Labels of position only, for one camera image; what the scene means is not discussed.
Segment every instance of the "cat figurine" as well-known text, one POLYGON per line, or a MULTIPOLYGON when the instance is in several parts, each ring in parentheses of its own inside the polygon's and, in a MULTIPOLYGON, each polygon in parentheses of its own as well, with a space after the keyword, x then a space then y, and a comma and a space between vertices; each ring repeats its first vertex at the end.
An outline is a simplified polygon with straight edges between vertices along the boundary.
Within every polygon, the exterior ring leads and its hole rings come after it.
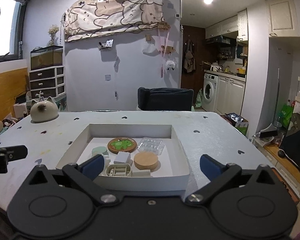
POLYGON ((39 102, 32 100, 30 116, 33 122, 50 121, 59 116, 58 107, 52 97, 39 102))

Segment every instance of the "washing machine door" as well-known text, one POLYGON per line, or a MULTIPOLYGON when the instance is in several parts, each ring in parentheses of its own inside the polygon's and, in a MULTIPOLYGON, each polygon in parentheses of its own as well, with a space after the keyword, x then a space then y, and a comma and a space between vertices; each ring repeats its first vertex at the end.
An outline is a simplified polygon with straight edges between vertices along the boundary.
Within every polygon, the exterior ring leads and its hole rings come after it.
POLYGON ((210 81, 207 81, 204 84, 203 97, 206 102, 210 102, 214 98, 215 92, 216 92, 215 88, 216 88, 216 86, 210 81))

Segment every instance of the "washing machine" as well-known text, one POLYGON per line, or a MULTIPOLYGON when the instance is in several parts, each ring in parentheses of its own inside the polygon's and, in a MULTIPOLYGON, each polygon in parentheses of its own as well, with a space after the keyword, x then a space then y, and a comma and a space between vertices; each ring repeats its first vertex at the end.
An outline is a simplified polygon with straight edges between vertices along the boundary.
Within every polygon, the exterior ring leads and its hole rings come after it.
POLYGON ((205 73, 202 90, 202 108, 207 112, 216 109, 218 76, 205 73))

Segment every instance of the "wooden wall panel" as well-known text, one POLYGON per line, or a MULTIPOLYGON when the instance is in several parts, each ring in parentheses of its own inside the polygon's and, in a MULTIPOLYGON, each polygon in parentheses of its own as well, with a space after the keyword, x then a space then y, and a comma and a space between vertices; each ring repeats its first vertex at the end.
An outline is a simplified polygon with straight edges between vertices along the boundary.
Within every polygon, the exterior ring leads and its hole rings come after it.
POLYGON ((201 62, 213 63, 217 61, 218 48, 215 44, 206 44, 205 37, 206 32, 204 28, 183 25, 183 52, 186 50, 185 43, 190 38, 194 44, 195 71, 185 73, 182 66, 181 88, 194 90, 194 102, 199 90, 203 88, 203 70, 210 68, 208 65, 204 65, 201 68, 201 62))
POLYGON ((27 76, 27 68, 0 73, 0 120, 9 113, 14 116, 14 98, 26 90, 27 76))

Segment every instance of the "blue gripper pad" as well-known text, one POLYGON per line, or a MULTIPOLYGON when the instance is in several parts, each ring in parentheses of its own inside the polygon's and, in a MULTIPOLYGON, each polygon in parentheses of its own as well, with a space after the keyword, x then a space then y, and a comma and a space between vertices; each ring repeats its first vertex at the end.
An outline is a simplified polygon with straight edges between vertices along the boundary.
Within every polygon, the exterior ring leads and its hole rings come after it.
POLYGON ((78 166, 84 176, 91 180, 94 180, 102 171, 105 166, 105 160, 102 155, 97 154, 96 156, 88 159, 84 163, 78 166))
POLYGON ((202 173, 211 181, 221 175, 226 170, 226 166, 220 162, 217 162, 209 155, 204 154, 200 158, 200 169, 202 173))

